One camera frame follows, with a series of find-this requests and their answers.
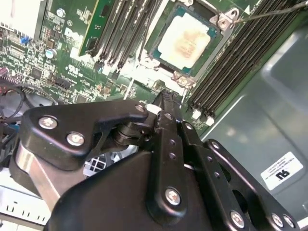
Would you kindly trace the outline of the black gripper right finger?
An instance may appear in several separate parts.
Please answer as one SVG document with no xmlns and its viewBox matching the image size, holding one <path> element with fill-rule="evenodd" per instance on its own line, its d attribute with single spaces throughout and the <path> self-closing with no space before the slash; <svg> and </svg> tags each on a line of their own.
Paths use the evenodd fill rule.
<svg viewBox="0 0 308 231">
<path fill-rule="evenodd" d="M 202 142 L 172 96 L 183 141 L 188 211 L 175 231 L 297 231 L 287 210 L 217 141 Z"/>
</svg>

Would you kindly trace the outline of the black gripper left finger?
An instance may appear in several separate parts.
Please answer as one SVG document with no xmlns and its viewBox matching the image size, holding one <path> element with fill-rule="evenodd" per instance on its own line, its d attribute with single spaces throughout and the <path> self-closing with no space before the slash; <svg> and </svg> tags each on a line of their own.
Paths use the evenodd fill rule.
<svg viewBox="0 0 308 231">
<path fill-rule="evenodd" d="M 15 162 L 52 213 L 70 188 L 133 154 L 149 152 L 146 208 L 157 223 L 176 224 L 187 211 L 187 190 L 173 95 L 161 91 L 154 110 L 134 100 L 29 109 Z"/>
</svg>

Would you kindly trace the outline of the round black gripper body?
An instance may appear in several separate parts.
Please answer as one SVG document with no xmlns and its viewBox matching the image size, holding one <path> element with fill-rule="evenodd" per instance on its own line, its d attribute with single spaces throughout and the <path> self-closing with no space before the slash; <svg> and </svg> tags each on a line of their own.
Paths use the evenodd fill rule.
<svg viewBox="0 0 308 231">
<path fill-rule="evenodd" d="M 49 231 L 236 231 L 230 216 L 203 201 L 195 172 L 186 168 L 188 191 L 185 216 L 174 225 L 161 225 L 146 208 L 151 153 L 133 154 L 65 192 L 47 223 Z"/>
</svg>

